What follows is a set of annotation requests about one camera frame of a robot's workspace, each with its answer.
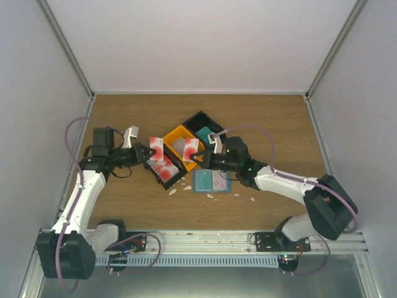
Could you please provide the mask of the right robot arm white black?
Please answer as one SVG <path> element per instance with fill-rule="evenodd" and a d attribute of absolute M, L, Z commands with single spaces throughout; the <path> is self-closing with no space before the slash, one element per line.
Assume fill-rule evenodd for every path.
<path fill-rule="evenodd" d="M 337 240 L 349 225 L 356 225 L 358 208 L 335 177 L 304 178 L 279 171 L 253 159 L 239 137 L 228 138 L 223 145 L 225 153 L 216 138 L 213 149 L 189 157 L 204 169 L 234 172 L 245 187 L 273 192 L 305 206 L 305 214 L 287 217 L 274 230 L 279 250 L 292 250 L 298 241 L 315 235 Z"/>

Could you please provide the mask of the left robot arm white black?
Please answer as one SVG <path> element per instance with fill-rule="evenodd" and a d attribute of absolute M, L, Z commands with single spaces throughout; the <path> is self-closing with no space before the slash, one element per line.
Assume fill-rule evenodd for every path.
<path fill-rule="evenodd" d="M 46 278 L 88 279 L 97 256 L 108 248 L 120 251 L 127 246 L 128 236 L 122 220 L 103 220 L 90 232 L 89 219 L 115 169 L 131 169 L 143 164 L 155 151 L 132 142 L 138 136 L 138 127 L 127 128 L 118 147 L 114 133 L 110 127 L 94 130 L 93 144 L 86 148 L 79 162 L 76 184 L 62 215 L 50 231 L 41 232 L 37 237 L 36 247 Z"/>

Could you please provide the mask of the white VIP card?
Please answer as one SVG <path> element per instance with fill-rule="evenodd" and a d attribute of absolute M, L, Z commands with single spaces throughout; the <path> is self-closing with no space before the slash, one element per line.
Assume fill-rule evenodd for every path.
<path fill-rule="evenodd" d="M 214 192 L 223 192 L 229 189 L 229 181 L 223 177 L 221 171 L 212 171 L 212 188 Z"/>

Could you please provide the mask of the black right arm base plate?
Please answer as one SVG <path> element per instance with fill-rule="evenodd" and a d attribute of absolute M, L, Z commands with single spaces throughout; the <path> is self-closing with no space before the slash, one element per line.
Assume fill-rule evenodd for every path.
<path fill-rule="evenodd" d="M 281 233 L 254 232 L 248 236 L 248 242 L 256 247 L 258 252 L 309 252 L 311 245 L 309 238 L 301 238 L 292 242 Z"/>

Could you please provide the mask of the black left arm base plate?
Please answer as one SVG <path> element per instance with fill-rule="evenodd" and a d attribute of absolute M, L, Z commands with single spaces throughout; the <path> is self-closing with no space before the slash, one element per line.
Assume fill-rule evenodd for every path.
<path fill-rule="evenodd" d="M 141 252 L 146 249 L 146 235 L 145 232 L 131 232 L 127 231 L 105 251 L 118 251 L 118 252 Z"/>

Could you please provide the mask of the teal card holder wallet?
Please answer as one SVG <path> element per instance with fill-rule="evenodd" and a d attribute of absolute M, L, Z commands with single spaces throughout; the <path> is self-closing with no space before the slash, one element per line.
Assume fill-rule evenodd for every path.
<path fill-rule="evenodd" d="M 193 192 L 231 192 L 232 178 L 229 172 L 200 169 L 193 171 Z"/>

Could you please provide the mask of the red white card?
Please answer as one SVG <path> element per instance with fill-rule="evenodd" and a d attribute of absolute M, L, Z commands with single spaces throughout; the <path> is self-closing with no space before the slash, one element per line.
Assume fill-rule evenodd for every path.
<path fill-rule="evenodd" d="M 183 160 L 190 163 L 190 156 L 198 152 L 199 140 L 197 138 L 186 138 L 183 151 Z"/>
<path fill-rule="evenodd" d="M 163 161 L 164 160 L 164 141 L 159 137 L 149 138 L 149 147 L 154 150 L 154 155 L 150 157 L 152 161 Z"/>

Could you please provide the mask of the teal VIP chip card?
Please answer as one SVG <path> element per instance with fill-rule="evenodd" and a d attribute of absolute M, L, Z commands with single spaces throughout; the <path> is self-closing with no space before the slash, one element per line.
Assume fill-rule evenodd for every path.
<path fill-rule="evenodd" d="M 193 172 L 194 192 L 212 192 L 212 171 L 208 169 Z"/>

